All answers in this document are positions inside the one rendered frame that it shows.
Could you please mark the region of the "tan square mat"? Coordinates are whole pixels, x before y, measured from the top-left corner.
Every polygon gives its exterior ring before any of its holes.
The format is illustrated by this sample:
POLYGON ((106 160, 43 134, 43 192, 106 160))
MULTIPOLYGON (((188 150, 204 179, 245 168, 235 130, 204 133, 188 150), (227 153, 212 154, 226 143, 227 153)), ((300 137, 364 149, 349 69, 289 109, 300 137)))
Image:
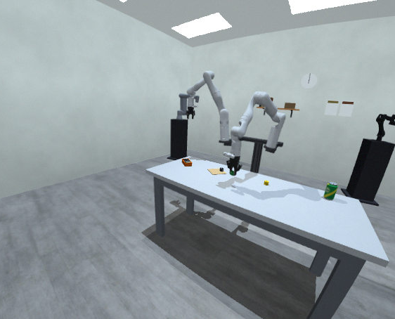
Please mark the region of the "tan square mat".
POLYGON ((220 170, 220 168, 218 168, 218 169, 208 169, 213 175, 216 175, 216 174, 227 174, 225 171, 219 171, 220 170))

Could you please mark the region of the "green drink can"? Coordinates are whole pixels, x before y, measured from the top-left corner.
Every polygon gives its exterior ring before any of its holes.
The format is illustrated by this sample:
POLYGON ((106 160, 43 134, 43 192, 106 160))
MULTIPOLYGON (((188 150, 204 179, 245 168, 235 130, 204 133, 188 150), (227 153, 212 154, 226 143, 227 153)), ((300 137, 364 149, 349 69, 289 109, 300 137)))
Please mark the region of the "green drink can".
POLYGON ((337 191, 337 188, 338 188, 337 183, 329 182, 327 184, 327 187, 325 189, 325 193, 324 193, 323 197, 325 199, 327 199, 327 200, 333 200, 334 197, 335 197, 335 193, 337 191))

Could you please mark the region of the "orange pocket multimeter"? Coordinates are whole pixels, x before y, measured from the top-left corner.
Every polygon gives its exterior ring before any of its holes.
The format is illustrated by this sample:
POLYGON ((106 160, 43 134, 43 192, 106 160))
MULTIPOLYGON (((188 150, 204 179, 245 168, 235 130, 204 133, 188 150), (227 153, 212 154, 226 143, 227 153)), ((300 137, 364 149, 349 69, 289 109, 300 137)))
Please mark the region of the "orange pocket multimeter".
POLYGON ((182 159, 182 163, 185 167, 192 166, 192 162, 189 159, 182 159))

